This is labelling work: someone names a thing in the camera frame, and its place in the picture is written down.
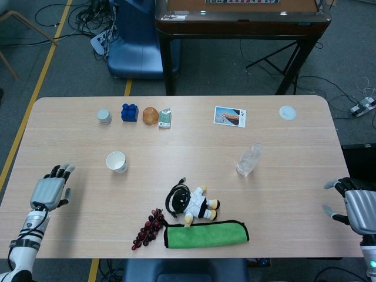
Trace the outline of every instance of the plastic water bottle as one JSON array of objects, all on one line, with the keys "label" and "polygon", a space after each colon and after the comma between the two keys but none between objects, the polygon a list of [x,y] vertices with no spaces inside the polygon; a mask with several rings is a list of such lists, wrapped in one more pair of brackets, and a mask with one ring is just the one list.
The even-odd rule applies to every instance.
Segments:
[{"label": "plastic water bottle", "polygon": [[259,162],[258,160],[260,159],[262,151],[263,145],[260,143],[256,143],[251,148],[246,150],[236,165],[236,171],[244,176],[250,174]]}]

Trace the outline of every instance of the office chair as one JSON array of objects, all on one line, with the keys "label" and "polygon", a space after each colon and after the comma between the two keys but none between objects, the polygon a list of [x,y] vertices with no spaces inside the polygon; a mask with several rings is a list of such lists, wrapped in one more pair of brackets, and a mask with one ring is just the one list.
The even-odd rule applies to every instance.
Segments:
[{"label": "office chair", "polygon": [[[21,15],[19,12],[7,10],[9,6],[9,0],[0,0],[0,22],[6,20],[10,16],[13,16],[15,19],[19,20],[22,24],[26,25],[29,28],[33,28],[36,31],[38,31],[41,35],[43,35],[45,38],[50,40],[53,44],[57,45],[57,42],[53,40],[47,33],[45,33],[43,30],[38,28],[36,25],[34,25],[31,21],[29,21],[27,18],[25,18],[23,15]],[[17,73],[12,68],[12,66],[9,64],[9,62],[5,59],[3,53],[0,51],[0,59],[3,61],[6,68],[10,71],[14,79],[18,79]]]}]

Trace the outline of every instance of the chair backrest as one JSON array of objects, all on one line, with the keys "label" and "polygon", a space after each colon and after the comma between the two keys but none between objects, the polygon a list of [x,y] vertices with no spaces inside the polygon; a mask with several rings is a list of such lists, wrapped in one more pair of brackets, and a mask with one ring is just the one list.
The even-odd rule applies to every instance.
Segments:
[{"label": "chair backrest", "polygon": [[0,0],[0,15],[2,15],[6,9],[8,9],[9,0]]}]

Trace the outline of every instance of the black table leg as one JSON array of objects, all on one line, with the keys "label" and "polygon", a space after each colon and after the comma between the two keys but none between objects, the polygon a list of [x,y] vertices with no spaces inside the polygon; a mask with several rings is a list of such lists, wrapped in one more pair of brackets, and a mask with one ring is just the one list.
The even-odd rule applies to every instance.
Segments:
[{"label": "black table leg", "polygon": [[285,95],[288,88],[292,84],[294,78],[299,73],[300,68],[303,66],[304,62],[310,55],[313,47],[317,43],[320,37],[314,37],[310,39],[300,39],[298,44],[300,45],[299,51],[296,54],[295,59],[288,68],[285,77],[283,78],[280,86],[277,89],[276,95]]},{"label": "black table leg", "polygon": [[175,95],[174,80],[172,76],[172,59],[170,39],[167,37],[159,36],[160,56],[162,57],[164,87],[166,88],[166,95]]}]

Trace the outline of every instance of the robotic hand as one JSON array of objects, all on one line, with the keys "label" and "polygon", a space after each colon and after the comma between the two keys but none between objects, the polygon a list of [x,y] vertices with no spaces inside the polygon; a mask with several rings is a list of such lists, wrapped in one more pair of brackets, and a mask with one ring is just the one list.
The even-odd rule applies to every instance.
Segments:
[{"label": "robotic hand", "polygon": [[362,235],[360,247],[368,267],[367,276],[376,282],[376,187],[349,177],[333,180],[324,186],[325,189],[332,187],[344,198],[347,216],[334,213],[326,204],[323,205],[324,211]]},{"label": "robotic hand", "polygon": [[69,203],[71,189],[65,190],[66,181],[75,166],[69,163],[55,166],[50,174],[39,179],[30,199],[31,211],[16,240],[9,246],[8,273],[0,274],[0,282],[32,282],[32,269],[39,251],[52,210]]}]

